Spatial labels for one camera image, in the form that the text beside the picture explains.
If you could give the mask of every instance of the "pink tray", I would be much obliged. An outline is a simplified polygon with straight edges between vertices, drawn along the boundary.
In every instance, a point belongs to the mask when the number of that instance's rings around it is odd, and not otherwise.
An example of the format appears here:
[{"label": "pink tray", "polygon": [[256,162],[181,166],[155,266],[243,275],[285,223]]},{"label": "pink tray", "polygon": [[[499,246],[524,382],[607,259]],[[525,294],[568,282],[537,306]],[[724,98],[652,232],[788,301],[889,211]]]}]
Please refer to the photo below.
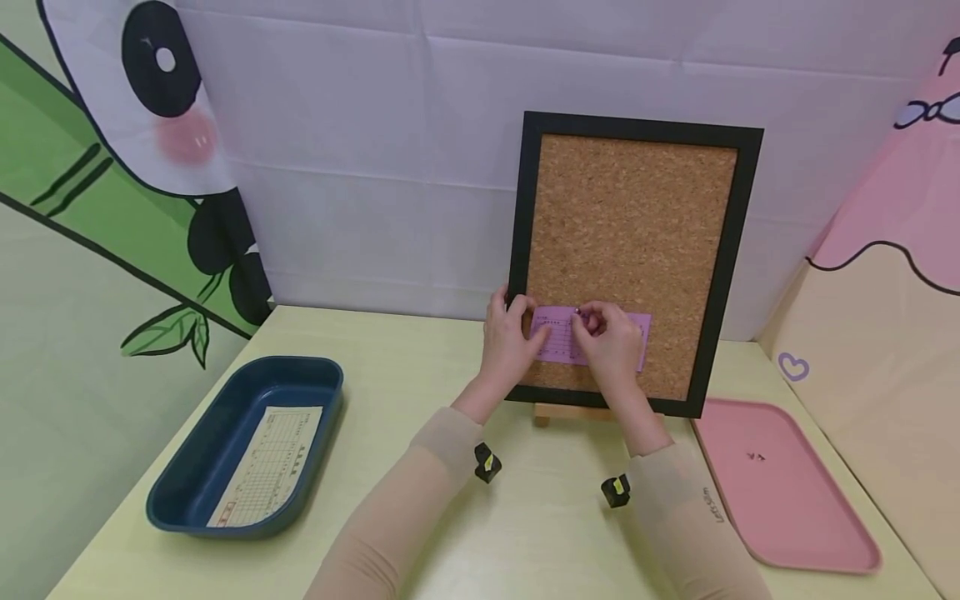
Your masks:
[{"label": "pink tray", "polygon": [[693,424],[754,558],[818,571],[879,569],[879,548],[789,415],[770,404],[710,398]]}]

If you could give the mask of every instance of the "heart outline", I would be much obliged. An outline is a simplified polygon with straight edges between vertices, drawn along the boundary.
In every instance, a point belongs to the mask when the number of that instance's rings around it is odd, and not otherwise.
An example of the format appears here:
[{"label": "heart outline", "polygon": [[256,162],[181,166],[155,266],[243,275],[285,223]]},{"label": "heart outline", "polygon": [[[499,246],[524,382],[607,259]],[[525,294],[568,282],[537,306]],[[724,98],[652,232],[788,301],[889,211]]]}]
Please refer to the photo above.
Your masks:
[{"label": "heart outline", "polygon": [[[800,367],[800,372],[793,374],[789,369],[787,369],[787,362],[790,363],[790,367]],[[777,357],[777,364],[780,365],[780,370],[783,372],[783,376],[794,383],[803,381],[810,374],[810,363],[803,360],[803,358],[797,358],[790,352],[781,352]]]}]

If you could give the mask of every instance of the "black picture frame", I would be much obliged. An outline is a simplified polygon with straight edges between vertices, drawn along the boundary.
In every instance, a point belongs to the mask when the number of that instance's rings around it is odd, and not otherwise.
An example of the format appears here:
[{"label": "black picture frame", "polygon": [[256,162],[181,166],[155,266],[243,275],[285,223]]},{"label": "black picture frame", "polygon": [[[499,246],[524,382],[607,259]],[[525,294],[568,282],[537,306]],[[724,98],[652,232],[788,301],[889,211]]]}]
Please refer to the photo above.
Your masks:
[{"label": "black picture frame", "polygon": [[[516,184],[514,239],[510,255],[508,282],[510,299],[517,294],[524,294],[527,289],[537,178],[540,173],[540,142],[545,134],[664,142],[736,150],[736,164],[733,167],[727,211],[724,215],[720,242],[713,264],[713,276],[686,399],[649,398],[650,405],[658,413],[670,417],[700,418],[707,399],[707,387],[720,339],[720,327],[727,310],[727,297],[730,293],[733,267],[736,264],[740,237],[747,217],[747,206],[750,203],[750,194],[754,185],[763,129],[525,111],[523,137],[520,143],[520,167]],[[603,396],[596,392],[556,390],[527,385],[516,386],[507,395],[507,399],[590,408],[607,407]]]}]

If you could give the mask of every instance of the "arm sleeve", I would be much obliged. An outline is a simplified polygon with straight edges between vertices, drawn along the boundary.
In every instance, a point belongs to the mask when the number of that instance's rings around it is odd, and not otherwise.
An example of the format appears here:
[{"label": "arm sleeve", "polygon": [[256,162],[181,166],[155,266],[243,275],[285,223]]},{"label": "arm sleeve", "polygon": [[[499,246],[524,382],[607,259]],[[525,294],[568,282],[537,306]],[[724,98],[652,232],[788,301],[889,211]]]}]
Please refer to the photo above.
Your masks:
[{"label": "arm sleeve", "polygon": [[442,408],[353,511],[304,600],[393,600],[450,500],[476,467],[482,427]]},{"label": "arm sleeve", "polygon": [[682,600],[770,600],[712,480],[686,448],[634,457],[627,478],[636,522]]}]

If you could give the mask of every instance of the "cartoon wall panel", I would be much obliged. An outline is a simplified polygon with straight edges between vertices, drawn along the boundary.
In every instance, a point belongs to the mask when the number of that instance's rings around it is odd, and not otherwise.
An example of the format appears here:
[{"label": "cartoon wall panel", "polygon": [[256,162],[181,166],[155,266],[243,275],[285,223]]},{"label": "cartoon wall panel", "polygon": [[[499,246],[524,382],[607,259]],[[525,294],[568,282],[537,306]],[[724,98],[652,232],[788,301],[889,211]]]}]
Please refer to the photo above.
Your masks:
[{"label": "cartoon wall panel", "polygon": [[946,598],[960,598],[960,37],[762,336]]},{"label": "cartoon wall panel", "polygon": [[0,597],[42,598],[269,314],[169,3],[0,9]]}]

